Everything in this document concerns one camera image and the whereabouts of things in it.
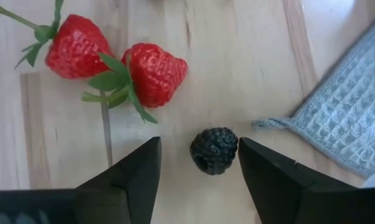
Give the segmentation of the dark plastic blackberry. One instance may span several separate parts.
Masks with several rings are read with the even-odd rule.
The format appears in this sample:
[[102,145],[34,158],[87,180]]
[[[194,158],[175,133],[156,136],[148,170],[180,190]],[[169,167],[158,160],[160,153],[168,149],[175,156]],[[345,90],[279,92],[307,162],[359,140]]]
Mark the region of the dark plastic blackberry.
[[210,128],[197,134],[190,145],[196,166],[208,175],[220,175],[236,156],[238,137],[229,128]]

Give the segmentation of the red plastic strawberry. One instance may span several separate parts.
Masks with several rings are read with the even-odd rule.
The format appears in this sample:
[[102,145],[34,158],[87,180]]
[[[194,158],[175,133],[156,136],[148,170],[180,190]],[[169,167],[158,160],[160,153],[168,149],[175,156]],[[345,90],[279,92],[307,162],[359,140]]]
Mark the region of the red plastic strawberry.
[[158,108],[168,103],[188,73],[187,62],[174,57],[156,44],[138,43],[127,49],[121,60],[100,53],[107,70],[96,74],[89,86],[106,91],[99,96],[83,92],[85,102],[106,103],[115,108],[130,101],[143,121],[158,121],[146,108]]
[[22,49],[18,64],[35,65],[40,49],[48,42],[45,64],[58,76],[66,79],[88,78],[108,69],[100,54],[111,54],[109,42],[100,28],[90,19],[70,14],[63,21],[61,10],[64,0],[54,0],[54,19],[47,25],[37,25],[0,6],[0,14],[10,17],[34,30],[36,43]]

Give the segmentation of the grey waffle dish cloth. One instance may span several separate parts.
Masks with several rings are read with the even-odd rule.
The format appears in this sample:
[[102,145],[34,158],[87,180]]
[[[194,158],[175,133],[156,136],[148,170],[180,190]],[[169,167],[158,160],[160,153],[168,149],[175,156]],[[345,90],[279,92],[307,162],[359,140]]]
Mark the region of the grey waffle dish cloth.
[[252,128],[289,129],[350,171],[375,173],[375,21],[289,118]]

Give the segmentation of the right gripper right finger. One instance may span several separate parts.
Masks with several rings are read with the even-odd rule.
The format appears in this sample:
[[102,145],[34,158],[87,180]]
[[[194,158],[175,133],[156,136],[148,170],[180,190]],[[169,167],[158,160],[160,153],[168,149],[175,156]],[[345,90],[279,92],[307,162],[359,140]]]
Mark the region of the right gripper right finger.
[[315,171],[249,138],[239,161],[262,224],[375,224],[375,188]]

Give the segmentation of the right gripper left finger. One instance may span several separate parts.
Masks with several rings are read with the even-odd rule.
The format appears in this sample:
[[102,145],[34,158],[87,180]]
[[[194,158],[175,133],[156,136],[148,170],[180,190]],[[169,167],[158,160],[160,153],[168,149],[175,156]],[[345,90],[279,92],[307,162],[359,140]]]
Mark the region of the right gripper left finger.
[[74,189],[0,190],[0,224],[150,224],[161,158],[153,137]]

